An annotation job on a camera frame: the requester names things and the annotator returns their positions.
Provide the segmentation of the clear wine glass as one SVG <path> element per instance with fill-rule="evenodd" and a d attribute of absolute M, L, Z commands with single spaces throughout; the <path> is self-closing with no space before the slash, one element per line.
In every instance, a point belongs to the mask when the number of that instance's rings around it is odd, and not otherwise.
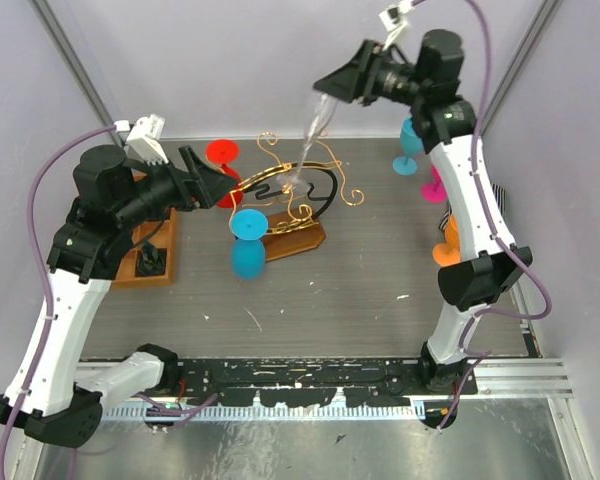
<path fill-rule="evenodd" d="M 296 166 L 277 177 L 283 193 L 305 193 L 308 190 L 307 182 L 302 178 L 302 170 L 311 148 L 330 124 L 337 104 L 338 100 L 328 94 L 316 92 L 313 95 L 309 103 L 303 143 Z"/>

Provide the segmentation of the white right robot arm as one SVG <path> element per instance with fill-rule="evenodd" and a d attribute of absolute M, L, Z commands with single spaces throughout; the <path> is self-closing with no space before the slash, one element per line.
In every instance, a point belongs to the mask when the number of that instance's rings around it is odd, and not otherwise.
<path fill-rule="evenodd" d="M 368 106 L 385 98 L 409 106 L 415 133 L 446 190 L 461 260 L 438 272 L 444 304 L 418 359 L 420 385 L 432 394 L 466 372 L 468 355 L 462 348 L 478 319 L 533 260 L 530 248 L 517 246 L 502 218 L 474 133 L 474 109 L 457 92 L 463 61 L 461 38 L 435 29 L 424 35 L 416 63 L 395 46 L 365 40 L 348 62 L 313 84 L 344 103 Z"/>

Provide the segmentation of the striped cloth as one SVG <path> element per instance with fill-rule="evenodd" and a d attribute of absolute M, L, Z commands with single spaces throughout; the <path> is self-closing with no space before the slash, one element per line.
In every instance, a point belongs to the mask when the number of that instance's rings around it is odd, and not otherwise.
<path fill-rule="evenodd" d="M 498 209 L 500 211 L 500 214 L 503 218 L 506 218 L 506 190 L 502 186 L 500 186 L 496 183 L 492 184 L 492 190 L 493 190 L 493 194 L 494 194 Z M 445 210 L 444 214 L 442 215 L 440 222 L 438 224 L 438 229 L 441 232 L 445 231 L 445 229 L 450 221 L 451 216 L 452 216 L 452 208 L 451 208 L 449 201 L 446 201 L 446 210 Z"/>

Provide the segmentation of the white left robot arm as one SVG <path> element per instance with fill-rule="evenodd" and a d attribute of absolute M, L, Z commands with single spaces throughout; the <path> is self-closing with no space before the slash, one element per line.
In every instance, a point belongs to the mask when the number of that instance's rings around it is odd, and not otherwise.
<path fill-rule="evenodd" d="M 93 318 L 133 248 L 134 229 L 170 209 L 209 209 L 238 184 L 191 147 L 179 153 L 183 170 L 168 160 L 131 160 L 114 145 L 81 155 L 73 171 L 78 195 L 43 266 L 50 296 L 19 372 L 0 394 L 0 424 L 45 444 L 78 448 L 119 403 L 147 390 L 168 396 L 179 387 L 177 354 L 154 344 L 101 374 L 75 377 Z"/>

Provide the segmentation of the wooden compartment tray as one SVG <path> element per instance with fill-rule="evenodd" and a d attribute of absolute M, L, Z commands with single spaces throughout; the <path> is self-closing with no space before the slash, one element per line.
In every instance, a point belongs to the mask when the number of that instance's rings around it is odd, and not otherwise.
<path fill-rule="evenodd" d="M 178 212 L 165 210 L 135 227 L 132 249 L 123 257 L 112 290 L 159 287 L 175 280 Z"/>

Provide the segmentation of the orange wine glass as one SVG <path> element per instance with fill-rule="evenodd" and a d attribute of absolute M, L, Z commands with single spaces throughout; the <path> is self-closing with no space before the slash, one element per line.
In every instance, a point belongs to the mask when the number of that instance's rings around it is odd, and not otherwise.
<path fill-rule="evenodd" d="M 444 227 L 444 241 L 432 250 L 434 261 L 441 267 L 448 267 L 461 262 L 460 239 L 457 224 L 450 215 Z"/>

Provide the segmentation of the magenta wine glass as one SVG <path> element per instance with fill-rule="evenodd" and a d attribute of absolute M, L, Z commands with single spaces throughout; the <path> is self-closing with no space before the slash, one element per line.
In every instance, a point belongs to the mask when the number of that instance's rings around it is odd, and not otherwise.
<path fill-rule="evenodd" d="M 441 176 L 434 166 L 431 167 L 431 174 L 433 180 L 421 187 L 421 195 L 429 203 L 444 203 L 447 199 L 446 190 L 444 188 Z"/>

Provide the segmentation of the gold wire wine glass rack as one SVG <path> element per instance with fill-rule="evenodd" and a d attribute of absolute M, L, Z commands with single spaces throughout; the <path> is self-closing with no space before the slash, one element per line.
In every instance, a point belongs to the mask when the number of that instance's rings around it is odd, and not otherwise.
<path fill-rule="evenodd" d="M 282 161 L 273 148 L 279 137 L 273 132 L 263 132 L 256 140 L 258 148 L 270 155 L 276 164 L 270 168 L 257 172 L 238 183 L 230 193 L 232 212 L 236 217 L 239 212 L 246 210 L 247 205 L 239 206 L 236 195 L 253 194 L 258 204 L 262 207 L 280 204 L 283 210 L 268 215 L 268 229 L 263 235 L 265 261 L 267 263 L 282 260 L 291 256 L 307 253 L 321 246 L 326 240 L 326 233 L 320 217 L 330 208 L 336 198 L 350 207 L 357 207 L 364 203 L 365 194 L 362 190 L 353 188 L 345 191 L 347 176 L 344 171 L 344 162 L 340 160 L 331 147 L 320 136 L 317 144 L 329 155 L 330 160 L 320 162 L 306 160 L 302 169 L 314 170 L 327 175 L 331 180 L 331 190 L 325 196 L 315 194 L 315 185 L 309 183 L 306 187 L 293 186 L 285 182 L 281 187 L 273 189 L 269 181 L 280 174 L 290 174 L 297 165 L 292 162 Z"/>

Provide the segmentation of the light blue wine glass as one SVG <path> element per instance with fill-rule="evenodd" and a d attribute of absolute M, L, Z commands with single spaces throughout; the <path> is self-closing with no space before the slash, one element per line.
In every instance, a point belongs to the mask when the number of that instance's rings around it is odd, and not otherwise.
<path fill-rule="evenodd" d="M 402 154 L 392 161 L 392 168 L 399 175 L 412 175 L 417 171 L 415 157 L 424 150 L 424 146 L 413 127 L 411 118 L 405 119 L 402 124 L 399 143 Z"/>

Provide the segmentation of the red wine glass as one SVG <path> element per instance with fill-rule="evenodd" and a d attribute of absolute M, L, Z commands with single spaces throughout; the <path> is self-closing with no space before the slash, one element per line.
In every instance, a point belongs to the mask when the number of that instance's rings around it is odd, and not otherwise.
<path fill-rule="evenodd" d="M 211 141 L 206 149 L 206 159 L 214 166 L 221 170 L 226 175 L 234 178 L 238 183 L 241 182 L 239 174 L 231 167 L 240 154 L 240 147 L 236 142 L 229 139 L 216 139 Z M 233 208 L 239 205 L 243 200 L 241 191 L 234 191 L 225 195 L 218 203 L 219 208 Z"/>

